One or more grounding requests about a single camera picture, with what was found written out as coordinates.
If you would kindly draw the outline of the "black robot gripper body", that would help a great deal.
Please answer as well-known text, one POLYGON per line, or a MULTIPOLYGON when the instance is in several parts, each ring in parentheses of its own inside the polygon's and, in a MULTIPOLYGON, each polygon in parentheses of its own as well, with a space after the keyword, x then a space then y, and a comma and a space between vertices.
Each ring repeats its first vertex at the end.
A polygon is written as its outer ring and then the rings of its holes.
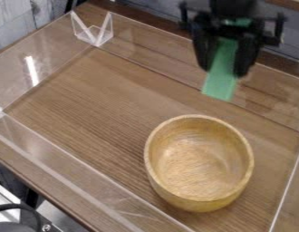
POLYGON ((278 46, 286 16, 273 12, 264 0, 182 0, 180 25, 192 34, 238 40, 253 34, 260 44, 278 46))

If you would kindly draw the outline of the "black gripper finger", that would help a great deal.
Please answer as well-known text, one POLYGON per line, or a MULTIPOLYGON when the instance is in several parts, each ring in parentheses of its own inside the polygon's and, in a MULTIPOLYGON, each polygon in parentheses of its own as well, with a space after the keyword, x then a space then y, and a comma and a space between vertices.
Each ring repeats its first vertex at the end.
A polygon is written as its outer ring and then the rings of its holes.
POLYGON ((233 34, 236 40, 233 73, 237 78, 245 76, 254 64, 260 48, 260 35, 245 29, 236 29, 233 34))
POLYGON ((192 22, 190 35, 198 66, 208 72, 217 45, 214 28, 209 19, 198 18, 192 22))

